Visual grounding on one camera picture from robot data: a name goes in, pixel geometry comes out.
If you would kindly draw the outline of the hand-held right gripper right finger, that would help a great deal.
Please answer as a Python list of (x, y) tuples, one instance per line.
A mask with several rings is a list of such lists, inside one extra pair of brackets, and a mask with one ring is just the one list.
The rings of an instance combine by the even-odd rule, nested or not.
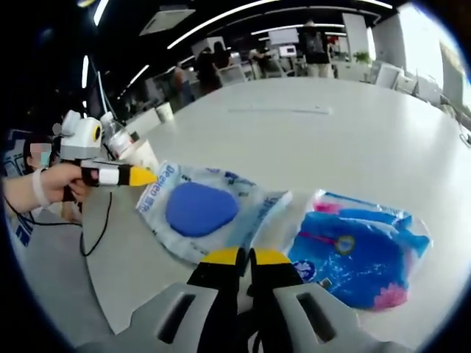
[(304, 283), (290, 260), (251, 249), (253, 309), (265, 352), (368, 352), (372, 338), (354, 310), (321, 285)]

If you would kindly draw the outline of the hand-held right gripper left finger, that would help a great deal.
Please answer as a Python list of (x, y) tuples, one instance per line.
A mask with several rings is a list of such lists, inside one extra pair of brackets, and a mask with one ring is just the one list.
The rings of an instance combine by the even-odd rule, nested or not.
[(222, 352), (231, 344), (238, 313), (244, 250), (204, 257), (186, 283), (175, 283), (133, 314), (131, 352)]

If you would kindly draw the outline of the person's left hand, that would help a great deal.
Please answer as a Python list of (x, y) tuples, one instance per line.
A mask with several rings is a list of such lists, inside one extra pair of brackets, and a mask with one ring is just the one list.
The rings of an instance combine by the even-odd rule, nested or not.
[(65, 187), (70, 187), (73, 197), (83, 202), (91, 193), (82, 180), (82, 170), (70, 163), (59, 163), (40, 173), (41, 185), (45, 197), (55, 203), (63, 200)]

